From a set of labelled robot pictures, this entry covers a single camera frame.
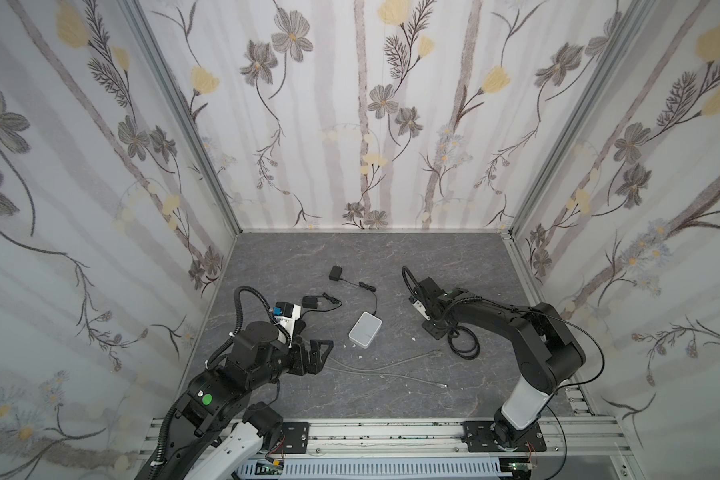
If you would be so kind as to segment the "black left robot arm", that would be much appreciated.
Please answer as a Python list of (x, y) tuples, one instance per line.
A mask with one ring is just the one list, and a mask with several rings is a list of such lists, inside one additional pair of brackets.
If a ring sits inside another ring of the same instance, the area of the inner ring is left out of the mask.
[(303, 340), (298, 305), (272, 305), (249, 286), (233, 301), (234, 329), (169, 407), (137, 478), (235, 479), (255, 454), (285, 449), (282, 416), (251, 396), (284, 374), (320, 373), (334, 343)]

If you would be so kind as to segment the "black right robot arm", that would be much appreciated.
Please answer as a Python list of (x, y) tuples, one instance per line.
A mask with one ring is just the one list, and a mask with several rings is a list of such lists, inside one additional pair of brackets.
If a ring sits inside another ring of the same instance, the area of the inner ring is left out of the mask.
[(410, 301), (424, 317), (422, 326), (435, 339), (447, 338), (452, 350), (473, 360), (480, 347), (454, 346), (476, 328), (509, 341), (520, 378), (488, 427), (488, 441), (504, 451), (523, 447), (536, 437), (542, 410), (586, 363), (572, 324), (547, 303), (516, 306), (489, 300), (467, 290), (446, 291), (427, 278), (409, 288)]

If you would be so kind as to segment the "white network switch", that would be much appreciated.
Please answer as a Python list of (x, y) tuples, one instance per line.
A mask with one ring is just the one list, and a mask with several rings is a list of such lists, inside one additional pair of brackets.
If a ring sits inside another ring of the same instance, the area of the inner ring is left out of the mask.
[(369, 312), (363, 312), (348, 333), (348, 339), (357, 347), (367, 349), (378, 334), (383, 322)]

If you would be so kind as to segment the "black power adapter with cable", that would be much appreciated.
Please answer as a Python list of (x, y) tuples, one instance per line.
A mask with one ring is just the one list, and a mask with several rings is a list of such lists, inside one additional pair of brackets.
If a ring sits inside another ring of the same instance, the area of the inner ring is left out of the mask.
[(301, 302), (302, 312), (328, 313), (339, 309), (343, 302), (338, 298), (324, 292), (319, 296), (304, 296)]

